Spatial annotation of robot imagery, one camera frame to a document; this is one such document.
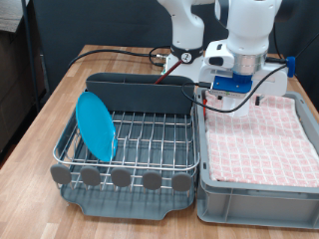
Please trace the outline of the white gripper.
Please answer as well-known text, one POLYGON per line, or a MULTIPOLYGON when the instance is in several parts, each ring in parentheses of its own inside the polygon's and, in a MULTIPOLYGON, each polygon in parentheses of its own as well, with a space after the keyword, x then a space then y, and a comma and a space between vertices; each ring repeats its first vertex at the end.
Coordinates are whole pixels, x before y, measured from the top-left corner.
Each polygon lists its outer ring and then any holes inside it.
POLYGON ((263 78, 278 68, 278 64, 266 63, 254 75, 240 76, 235 74, 231 69, 203 64, 199 72, 199 81, 211 83, 209 91, 213 95, 216 95, 219 101, 222 100, 222 97, 244 99, 253 90, 256 90, 261 96, 256 97, 255 105, 260 106, 264 95, 283 96, 286 93, 286 68, 273 73, 258 86, 263 78))

